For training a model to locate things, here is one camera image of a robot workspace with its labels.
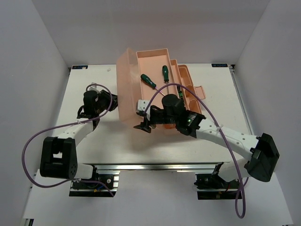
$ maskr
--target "screwdriver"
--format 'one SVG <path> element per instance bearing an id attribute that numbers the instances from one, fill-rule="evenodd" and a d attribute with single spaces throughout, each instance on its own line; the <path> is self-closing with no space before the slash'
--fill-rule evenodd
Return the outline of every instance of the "screwdriver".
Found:
<path id="1" fill-rule="evenodd" d="M 141 77 L 141 80 L 144 81 L 146 84 L 148 84 L 150 87 L 158 90 L 157 85 L 149 78 L 149 76 L 147 76 L 146 74 L 142 74 L 140 77 Z"/>
<path id="2" fill-rule="evenodd" d="M 168 68 L 167 68 L 166 65 L 164 65 L 164 66 L 162 67 L 162 73 L 163 73 L 163 77 L 164 77 L 164 82 L 165 82 L 166 84 L 168 84 L 168 82 L 169 82 L 169 78 L 168 78 Z"/>

